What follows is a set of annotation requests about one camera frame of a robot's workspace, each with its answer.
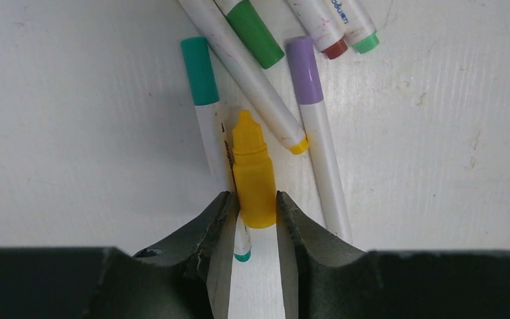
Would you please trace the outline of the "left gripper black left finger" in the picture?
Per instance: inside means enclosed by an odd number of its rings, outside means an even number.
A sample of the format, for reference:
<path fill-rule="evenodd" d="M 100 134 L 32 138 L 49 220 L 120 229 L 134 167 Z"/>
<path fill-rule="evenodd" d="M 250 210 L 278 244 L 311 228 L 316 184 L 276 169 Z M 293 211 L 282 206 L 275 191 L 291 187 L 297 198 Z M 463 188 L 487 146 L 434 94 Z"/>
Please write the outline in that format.
<path fill-rule="evenodd" d="M 226 318 L 237 196 L 134 255 L 115 247 L 0 247 L 0 318 Z"/>

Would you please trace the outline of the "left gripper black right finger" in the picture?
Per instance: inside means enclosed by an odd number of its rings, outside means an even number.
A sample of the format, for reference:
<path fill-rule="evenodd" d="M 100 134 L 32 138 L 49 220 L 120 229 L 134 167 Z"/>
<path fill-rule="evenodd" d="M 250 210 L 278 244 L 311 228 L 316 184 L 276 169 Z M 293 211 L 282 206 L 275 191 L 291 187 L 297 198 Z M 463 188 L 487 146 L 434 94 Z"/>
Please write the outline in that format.
<path fill-rule="evenodd" d="M 287 318 L 510 318 L 510 251 L 362 251 L 283 191 L 277 239 Z"/>

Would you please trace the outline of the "small yellow bottle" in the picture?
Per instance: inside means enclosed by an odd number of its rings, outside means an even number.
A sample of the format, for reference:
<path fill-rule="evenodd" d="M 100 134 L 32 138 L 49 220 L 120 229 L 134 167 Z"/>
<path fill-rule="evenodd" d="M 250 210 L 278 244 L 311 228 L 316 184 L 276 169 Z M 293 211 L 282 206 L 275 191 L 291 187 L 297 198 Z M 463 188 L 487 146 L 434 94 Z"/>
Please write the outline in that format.
<path fill-rule="evenodd" d="M 264 229 L 276 223 L 276 181 L 261 126 L 248 110 L 238 113 L 232 130 L 233 173 L 246 226 Z"/>

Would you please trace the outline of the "teal marker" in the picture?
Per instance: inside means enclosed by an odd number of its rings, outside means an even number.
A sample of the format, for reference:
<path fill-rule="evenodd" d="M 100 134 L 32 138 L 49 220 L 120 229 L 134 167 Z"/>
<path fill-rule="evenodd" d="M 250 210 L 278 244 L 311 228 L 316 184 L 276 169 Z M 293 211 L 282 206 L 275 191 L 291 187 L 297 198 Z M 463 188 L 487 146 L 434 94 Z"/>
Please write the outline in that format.
<path fill-rule="evenodd" d="M 225 113 L 220 106 L 208 41 L 191 37 L 181 41 L 180 47 L 213 187 L 217 193 L 235 192 Z"/>

